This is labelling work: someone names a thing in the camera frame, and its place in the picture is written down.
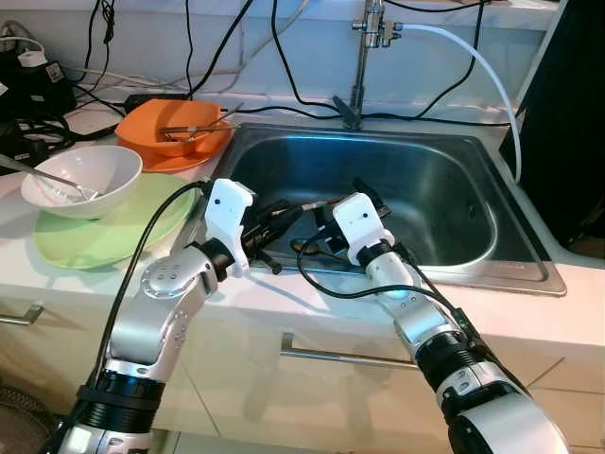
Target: faucet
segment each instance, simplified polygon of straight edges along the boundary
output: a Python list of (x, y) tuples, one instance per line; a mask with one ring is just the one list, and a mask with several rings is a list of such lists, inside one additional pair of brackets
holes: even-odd
[(368, 50), (372, 48), (390, 47), (392, 40), (401, 38), (403, 24), (384, 20), (384, 0), (366, 0), (363, 20), (353, 21), (353, 30), (361, 32), (359, 50), (357, 52), (357, 70), (355, 73), (355, 84), (351, 91), (351, 102), (347, 106), (338, 96), (333, 100), (343, 117), (344, 127), (349, 130), (359, 130), (361, 123), (361, 111), (363, 106), (364, 87), (363, 79), (366, 74), (368, 62)]

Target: green plate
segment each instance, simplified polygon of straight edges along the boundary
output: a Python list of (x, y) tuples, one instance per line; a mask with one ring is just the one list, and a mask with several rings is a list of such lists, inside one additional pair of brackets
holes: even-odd
[[(101, 219), (62, 218), (42, 211), (34, 234), (38, 250), (53, 265), (73, 270), (130, 257), (153, 213), (184, 184), (187, 181), (171, 175), (143, 174), (129, 197)], [(168, 207), (147, 239), (147, 248), (179, 226), (195, 198), (194, 191), (188, 191)]]

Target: white wall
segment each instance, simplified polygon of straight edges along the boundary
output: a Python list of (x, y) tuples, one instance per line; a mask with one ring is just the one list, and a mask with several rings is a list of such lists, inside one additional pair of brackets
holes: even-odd
[[(351, 3), (351, 0), (338, 0)], [(269, 0), (259, 0), (253, 16), (244, 21), (244, 50), (250, 51), (269, 33)], [(281, 2), (284, 14), (296, 5), (294, 1)], [(86, 49), (88, 11), (78, 10), (0, 10), (0, 22), (15, 19), (26, 25), (46, 46), (52, 58), (65, 65), (81, 66)], [(400, 14), (389, 8), (389, 15)], [(441, 14), (444, 23), (472, 24), (476, 9)], [(290, 62), (299, 91), (303, 97), (330, 98), (337, 94), (348, 99), (354, 78), (358, 35), (350, 30), (347, 14), (338, 20), (319, 20), (313, 14), (304, 16), (284, 35), (282, 44)], [(480, 52), (493, 65), (511, 96), (515, 96), (530, 66), (541, 39), (543, 26), (529, 16), (520, 28), (503, 26), (497, 14), (486, 16), (482, 30)], [(194, 14), (192, 25), (195, 38), (195, 57), (192, 68), (204, 69), (211, 59), (225, 30), (232, 21), (229, 16)], [(445, 26), (459, 36), (471, 40), (472, 26)], [(95, 50), (92, 68), (101, 68), (105, 57), (101, 44), (104, 25), (95, 27)], [(119, 10), (116, 15), (115, 37), (111, 44), (110, 70), (123, 74), (140, 74), (158, 79), (173, 79), (184, 74), (188, 51), (184, 16), (177, 13), (139, 12)], [(217, 68), (237, 66), (239, 40), (234, 33)], [(413, 114), (422, 109), (438, 92), (457, 80), (469, 63), (469, 57), (443, 38), (407, 32), (402, 40), (388, 49), (371, 51), (366, 77), (366, 105), (386, 101), (398, 112)], [(205, 87), (220, 89), (231, 76), (212, 77)], [(290, 88), (274, 45), (268, 45), (250, 64), (233, 91), (238, 93), (289, 96)], [(480, 67), (443, 105), (478, 106), (487, 108), (502, 103), (492, 83)]]

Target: sink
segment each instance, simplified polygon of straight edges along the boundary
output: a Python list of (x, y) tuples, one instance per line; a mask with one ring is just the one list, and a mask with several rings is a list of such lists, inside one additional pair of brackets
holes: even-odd
[[(436, 282), (565, 293), (545, 249), (473, 137), (244, 124), (213, 177), (241, 182), (261, 204), (341, 198), (354, 192), (352, 180), (360, 178), (390, 208), (386, 227)], [(305, 213), (268, 253), (295, 268), (290, 240), (316, 232), (313, 214)], [(320, 254), (307, 256), (305, 267), (363, 272)]]

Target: countertop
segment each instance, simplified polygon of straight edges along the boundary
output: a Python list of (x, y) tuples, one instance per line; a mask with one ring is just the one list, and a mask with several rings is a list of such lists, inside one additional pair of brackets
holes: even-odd
[[(234, 118), (238, 121), (313, 125), (291, 115), (258, 115)], [(496, 166), (509, 185), (513, 185), (505, 164), (497, 154), (503, 131), (498, 128), (471, 128), (428, 123), (366, 122), (365, 129), (457, 133), (477, 137), (494, 158)], [(179, 175), (191, 180), (211, 175), (218, 158)], [(32, 232), (37, 210), (20, 194), (22, 174), (0, 177), (0, 298), (58, 301), (74, 305), (107, 305), (116, 293), (128, 260), (92, 271), (69, 271), (55, 268), (43, 261), (33, 242)], [(558, 355), (605, 354), (605, 270), (562, 263), (566, 255), (548, 246), (535, 210), (524, 199), (519, 188), (513, 195), (543, 240), (567, 286), (564, 297), (536, 296), (495, 290), (440, 286), (455, 306), (461, 306), (477, 329), (488, 337), (516, 338), (536, 341)], [(137, 272), (154, 258), (166, 255), (176, 234), (153, 248), (137, 268)], [(367, 285), (362, 277), (318, 274), (321, 282), (339, 290), (361, 289)], [(130, 286), (129, 294), (136, 289)], [(263, 319), (281, 326), (300, 326), (352, 335), (394, 338), (389, 317), (372, 298), (355, 301), (337, 300), (311, 288), (295, 272), (279, 276), (254, 269), (241, 279), (230, 278), (221, 284), (200, 313), (221, 319)]]

